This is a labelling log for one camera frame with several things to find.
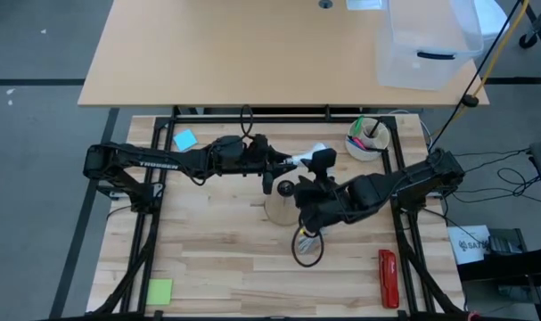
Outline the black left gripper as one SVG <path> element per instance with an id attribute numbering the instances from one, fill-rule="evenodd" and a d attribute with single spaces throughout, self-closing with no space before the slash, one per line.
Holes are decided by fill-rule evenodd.
<path id="1" fill-rule="evenodd" d="M 272 193 L 272 187 L 276 178 L 275 172 L 290 172 L 298 167 L 292 163 L 274 164 L 273 161 L 292 162 L 292 156 L 282 152 L 273 152 L 266 136 L 262 134 L 256 134 L 251 138 L 251 142 L 245 153 L 246 161 L 256 169 L 257 174 L 262 176 L 264 194 Z"/>

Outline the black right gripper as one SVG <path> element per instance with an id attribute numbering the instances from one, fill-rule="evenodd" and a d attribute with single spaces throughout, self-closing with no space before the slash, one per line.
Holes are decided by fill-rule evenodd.
<path id="1" fill-rule="evenodd" d="M 298 176 L 294 186 L 295 206 L 299 208 L 299 224 L 302 227 L 327 227 L 343 222 L 355 223 L 354 208 L 346 191 L 347 184 L 339 185 L 327 169 L 335 165 L 337 152 L 331 150 L 327 168 L 311 169 L 314 179 Z"/>

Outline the white pen cup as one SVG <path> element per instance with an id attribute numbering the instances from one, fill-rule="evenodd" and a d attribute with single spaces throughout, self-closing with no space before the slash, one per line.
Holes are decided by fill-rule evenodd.
<path id="1" fill-rule="evenodd" d="M 375 138 L 370 138 L 368 132 L 371 130 L 377 119 L 365 117 L 362 123 L 362 131 L 357 137 L 365 147 L 376 147 L 376 148 L 388 148 L 390 142 L 390 132 L 387 126 L 381 121 L 381 124 L 378 126 Z M 355 121 L 350 125 L 348 133 L 345 138 L 345 145 L 348 153 L 359 161 L 374 161 L 381 156 L 381 152 L 367 152 L 359 149 L 354 146 L 351 142 L 348 141 L 347 136 L 352 136 L 352 129 L 355 124 Z"/>

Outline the blue sticky note pad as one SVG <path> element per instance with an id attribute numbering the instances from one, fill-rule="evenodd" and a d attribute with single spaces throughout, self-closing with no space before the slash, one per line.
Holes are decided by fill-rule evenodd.
<path id="1" fill-rule="evenodd" d="M 198 140 L 191 129 L 185 129 L 173 135 L 173 142 L 178 151 L 185 152 L 194 147 L 198 143 Z"/>

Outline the light wooden desk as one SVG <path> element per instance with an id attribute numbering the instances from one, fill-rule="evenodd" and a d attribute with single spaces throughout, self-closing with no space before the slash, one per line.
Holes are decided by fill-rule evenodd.
<path id="1" fill-rule="evenodd" d="M 78 102 L 437 107 L 480 83 L 467 62 L 438 91 L 379 85 L 380 21 L 343 0 L 114 0 Z"/>

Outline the red marker case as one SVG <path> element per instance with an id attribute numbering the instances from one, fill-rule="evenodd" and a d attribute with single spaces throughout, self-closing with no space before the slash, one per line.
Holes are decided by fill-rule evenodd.
<path id="1" fill-rule="evenodd" d="M 381 302 L 386 309 L 399 307 L 398 266 L 396 255 L 390 250 L 379 250 Z"/>

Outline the white printed paper sheet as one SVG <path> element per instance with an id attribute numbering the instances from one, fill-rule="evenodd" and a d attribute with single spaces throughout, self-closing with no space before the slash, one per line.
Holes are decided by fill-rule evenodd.
<path id="1" fill-rule="evenodd" d="M 457 265 L 481 261 L 490 253 L 487 226 L 451 226 L 447 231 Z"/>

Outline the green sticky note pad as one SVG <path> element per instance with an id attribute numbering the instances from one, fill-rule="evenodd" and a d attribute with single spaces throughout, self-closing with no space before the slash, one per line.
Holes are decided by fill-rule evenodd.
<path id="1" fill-rule="evenodd" d="M 149 282 L 146 304 L 152 306 L 167 306 L 171 302 L 172 288 L 172 279 L 151 279 Z"/>

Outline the clear plastic storage bin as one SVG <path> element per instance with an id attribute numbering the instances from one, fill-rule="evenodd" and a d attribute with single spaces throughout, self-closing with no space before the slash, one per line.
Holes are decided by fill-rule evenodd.
<path id="1" fill-rule="evenodd" d="M 483 51 L 474 0 L 381 0 L 380 85 L 439 90 Z"/>

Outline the black equipment cart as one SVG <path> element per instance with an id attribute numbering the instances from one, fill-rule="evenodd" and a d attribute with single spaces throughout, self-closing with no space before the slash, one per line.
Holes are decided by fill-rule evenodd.
<path id="1" fill-rule="evenodd" d="M 492 282 L 515 300 L 541 303 L 541 249 L 529 250 L 519 228 L 492 229 L 483 259 L 458 266 L 463 282 Z"/>

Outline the black caster stand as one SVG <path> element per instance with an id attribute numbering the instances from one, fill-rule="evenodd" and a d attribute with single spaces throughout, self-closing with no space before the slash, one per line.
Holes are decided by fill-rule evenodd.
<path id="1" fill-rule="evenodd" d="M 538 33 L 541 30 L 541 13 L 538 16 L 532 16 L 530 8 L 526 10 L 531 25 L 528 30 L 520 37 L 519 46 L 522 49 L 529 49 L 538 41 Z"/>

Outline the black aluminium table frame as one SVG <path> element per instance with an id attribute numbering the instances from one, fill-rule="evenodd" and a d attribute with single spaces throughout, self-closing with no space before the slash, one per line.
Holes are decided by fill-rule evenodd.
<path id="1" fill-rule="evenodd" d="M 411 115 L 386 116 L 388 148 L 379 159 L 362 162 L 341 149 L 351 119 L 306 122 L 264 119 L 254 127 L 250 109 L 239 119 L 193 124 L 200 149 L 221 136 L 241 136 L 248 144 L 265 135 L 278 152 L 291 156 L 323 143 L 337 152 L 327 169 L 338 184 L 359 175 L 389 174 L 424 161 L 423 143 L 405 160 L 402 129 Z M 175 152 L 173 135 L 181 125 L 170 119 L 155 136 Z M 374 215 L 355 224 L 340 222 L 309 233 L 298 223 L 278 226 L 268 220 L 262 178 L 257 175 L 213 176 L 196 185 L 174 170 L 127 168 L 140 183 L 162 183 L 158 208 L 152 214 L 133 212 L 112 217 L 106 227 L 97 266 L 94 294 L 105 294 L 102 305 L 89 312 L 93 320 L 273 321 L 322 317 L 367 320 L 444 321 L 467 319 L 451 301 L 458 279 L 435 279 L 433 271 L 455 270 L 444 225 L 418 227 L 426 205 L 392 198 Z M 396 255 L 399 307 L 381 302 L 379 250 Z M 146 304 L 151 279 L 172 279 L 167 306 Z"/>

